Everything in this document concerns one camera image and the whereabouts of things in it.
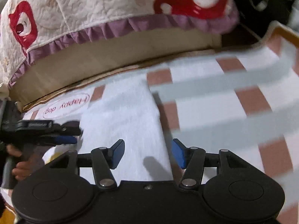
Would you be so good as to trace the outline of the person's left hand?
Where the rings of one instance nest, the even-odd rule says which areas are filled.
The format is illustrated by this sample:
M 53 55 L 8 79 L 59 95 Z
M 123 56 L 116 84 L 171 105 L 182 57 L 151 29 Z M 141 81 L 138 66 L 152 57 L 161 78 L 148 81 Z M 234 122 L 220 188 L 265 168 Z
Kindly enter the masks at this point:
M 7 152 L 14 157 L 22 156 L 22 152 L 13 145 L 7 145 Z M 28 160 L 16 164 L 16 167 L 12 170 L 12 176 L 14 176 L 17 181 L 22 181 L 43 166 L 43 154 L 34 152 Z

